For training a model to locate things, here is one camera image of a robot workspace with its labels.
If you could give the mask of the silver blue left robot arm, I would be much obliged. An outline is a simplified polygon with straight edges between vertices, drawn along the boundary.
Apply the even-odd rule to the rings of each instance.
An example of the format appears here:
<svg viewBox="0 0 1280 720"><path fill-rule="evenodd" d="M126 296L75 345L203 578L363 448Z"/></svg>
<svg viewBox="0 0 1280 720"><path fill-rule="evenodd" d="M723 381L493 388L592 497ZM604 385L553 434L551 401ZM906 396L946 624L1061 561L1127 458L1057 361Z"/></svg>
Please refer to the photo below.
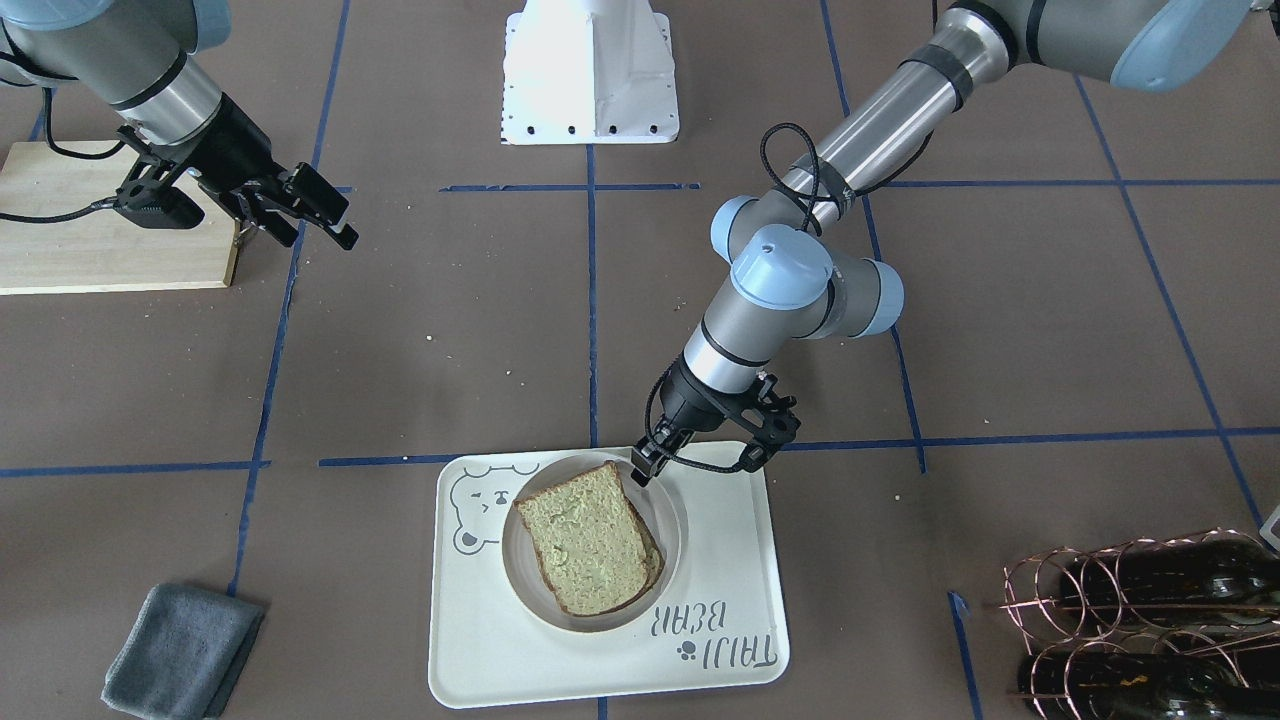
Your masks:
<svg viewBox="0 0 1280 720"><path fill-rule="evenodd" d="M756 471L795 439L795 401L777 395L768 364L791 340L860 338L896 324L905 291L882 261L850 258L823 234L855 202L893 181L936 128L984 85L1034 64L1164 94L1198 76L1258 1L956 1L933 35L823 140L769 172L771 190L723 204L710 243L727 261L698 328L650 392L632 447L639 486L671 464L710 471L682 455L698 433L733 424L750 439L724 473Z"/></svg>

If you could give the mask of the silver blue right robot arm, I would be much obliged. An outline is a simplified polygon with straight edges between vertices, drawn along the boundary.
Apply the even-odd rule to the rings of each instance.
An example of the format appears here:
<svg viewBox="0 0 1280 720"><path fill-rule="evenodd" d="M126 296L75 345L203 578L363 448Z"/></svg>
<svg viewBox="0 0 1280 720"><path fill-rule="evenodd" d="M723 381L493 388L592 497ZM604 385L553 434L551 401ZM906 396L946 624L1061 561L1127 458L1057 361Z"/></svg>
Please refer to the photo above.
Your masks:
<svg viewBox="0 0 1280 720"><path fill-rule="evenodd" d="M45 110L55 87L81 82L122 118L118 147L137 158L90 211L192 229L204 210L177 184L187 174L241 227L285 247L307 222L352 249L348 200L310 164L276 163L270 138L196 61L229 33L224 1L5 1L3 82L38 86Z"/></svg>

